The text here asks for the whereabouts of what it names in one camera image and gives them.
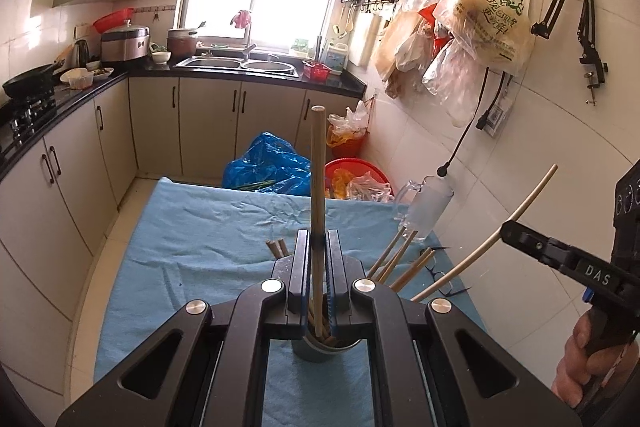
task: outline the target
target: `frying pan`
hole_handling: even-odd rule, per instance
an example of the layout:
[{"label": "frying pan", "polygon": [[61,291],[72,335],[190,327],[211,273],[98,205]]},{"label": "frying pan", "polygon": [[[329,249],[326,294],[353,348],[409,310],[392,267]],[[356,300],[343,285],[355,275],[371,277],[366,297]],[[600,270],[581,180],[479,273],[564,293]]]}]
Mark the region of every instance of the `frying pan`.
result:
[{"label": "frying pan", "polygon": [[15,100],[36,96],[53,88],[53,71],[62,65],[62,61],[40,66],[14,76],[2,85],[6,95]]}]

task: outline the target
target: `glass mug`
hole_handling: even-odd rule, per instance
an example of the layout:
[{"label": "glass mug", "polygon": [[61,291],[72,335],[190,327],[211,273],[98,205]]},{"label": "glass mug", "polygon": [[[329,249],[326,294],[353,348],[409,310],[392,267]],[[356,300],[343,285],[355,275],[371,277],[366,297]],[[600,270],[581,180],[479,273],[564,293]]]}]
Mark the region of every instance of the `glass mug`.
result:
[{"label": "glass mug", "polygon": [[[400,211],[400,201],[410,190],[414,190],[417,194],[404,213]],[[406,231],[402,235],[406,238],[409,237],[412,230],[417,230],[418,233],[414,241],[424,241],[435,227],[452,197],[453,189],[442,178],[427,176],[422,183],[409,181],[396,195],[394,208],[396,211],[394,219],[400,221],[400,227],[406,227]]]}]

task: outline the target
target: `white tile floor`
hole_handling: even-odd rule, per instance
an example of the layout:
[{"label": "white tile floor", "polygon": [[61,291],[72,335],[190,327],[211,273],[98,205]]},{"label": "white tile floor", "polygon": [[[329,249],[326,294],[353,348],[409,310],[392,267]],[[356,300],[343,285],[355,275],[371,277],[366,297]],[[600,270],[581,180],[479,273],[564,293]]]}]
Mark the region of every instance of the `white tile floor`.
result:
[{"label": "white tile floor", "polygon": [[111,288],[129,244],[131,233],[135,229],[140,214],[157,182],[157,180],[141,178],[136,178],[133,181],[122,200],[120,215],[111,229],[102,252],[100,252],[100,257],[98,257],[94,275],[82,305],[74,344],[68,393],[71,402],[75,401],[93,384],[95,356]]}]

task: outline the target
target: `blue tablecloth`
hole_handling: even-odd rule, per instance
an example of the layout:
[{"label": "blue tablecloth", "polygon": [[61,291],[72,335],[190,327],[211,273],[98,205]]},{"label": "blue tablecloth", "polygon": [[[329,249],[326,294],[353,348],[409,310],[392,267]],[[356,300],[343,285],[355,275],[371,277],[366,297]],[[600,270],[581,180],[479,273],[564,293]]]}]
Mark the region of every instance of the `blue tablecloth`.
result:
[{"label": "blue tablecloth", "polygon": [[[191,299],[217,304],[266,279],[273,257],[265,240],[283,237],[292,251],[297,230],[309,225],[309,198],[160,180],[134,230],[111,291],[95,380]],[[326,227],[337,229],[343,253],[362,260],[368,269],[398,231],[398,222],[392,219],[391,204],[327,200]],[[438,242],[432,234],[425,244]],[[396,277],[423,247],[408,249],[394,272]],[[451,267],[443,251],[437,254],[437,264],[444,271]],[[431,275],[423,270],[400,295],[409,298],[431,282]],[[451,300],[482,325],[466,293]],[[366,342],[334,361],[313,364],[293,355],[290,343],[273,341],[262,424],[372,426]]]}]

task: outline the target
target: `electrical outlet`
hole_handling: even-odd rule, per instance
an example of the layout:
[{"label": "electrical outlet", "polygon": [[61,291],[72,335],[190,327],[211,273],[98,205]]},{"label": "electrical outlet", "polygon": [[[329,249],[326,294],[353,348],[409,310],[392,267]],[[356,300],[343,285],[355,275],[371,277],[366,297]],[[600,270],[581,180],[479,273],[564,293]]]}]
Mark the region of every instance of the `electrical outlet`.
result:
[{"label": "electrical outlet", "polygon": [[74,26],[74,39],[84,39],[89,35],[91,27],[92,26],[90,24],[79,24]]}]

